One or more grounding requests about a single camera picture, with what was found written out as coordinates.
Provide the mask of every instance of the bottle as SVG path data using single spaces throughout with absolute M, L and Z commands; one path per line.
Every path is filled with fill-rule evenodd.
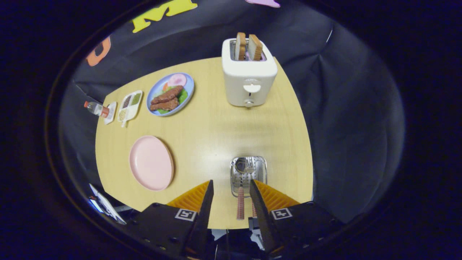
M 96 102 L 85 101 L 84 107 L 86 107 L 90 113 L 101 116 L 103 118 L 106 118 L 109 115 L 109 108 L 104 107 L 103 105 Z

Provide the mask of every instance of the bread slice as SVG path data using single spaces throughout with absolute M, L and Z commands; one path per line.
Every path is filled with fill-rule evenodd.
M 238 32 L 234 49 L 234 60 L 243 61 L 245 58 L 245 33 Z
M 249 57 L 253 61 L 259 61 L 261 59 L 261 50 L 263 49 L 263 44 L 257 38 L 255 34 L 249 35 Z

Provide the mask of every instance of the checkered handle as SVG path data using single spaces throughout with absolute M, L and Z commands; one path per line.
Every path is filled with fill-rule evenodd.
M 252 217 L 257 218 L 257 210 L 255 209 L 255 205 L 253 201 L 252 201 Z
M 242 186 L 237 191 L 237 220 L 244 220 L 244 189 Z

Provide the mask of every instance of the toaster lever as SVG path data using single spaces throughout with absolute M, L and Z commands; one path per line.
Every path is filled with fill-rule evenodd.
M 244 85 L 244 89 L 245 89 L 245 91 L 247 91 L 249 93 L 257 93 L 257 92 L 260 91 L 261 86 L 260 85 L 254 85 L 253 83 L 251 83 L 250 85 Z

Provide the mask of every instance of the toaster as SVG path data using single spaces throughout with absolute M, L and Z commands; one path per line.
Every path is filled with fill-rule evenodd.
M 221 58 L 225 78 L 226 98 L 231 105 L 253 107 L 265 103 L 273 85 L 278 67 L 266 45 L 263 45 L 261 59 L 252 61 L 249 58 L 246 38 L 246 55 L 243 61 L 234 59 L 236 39 L 223 42 Z

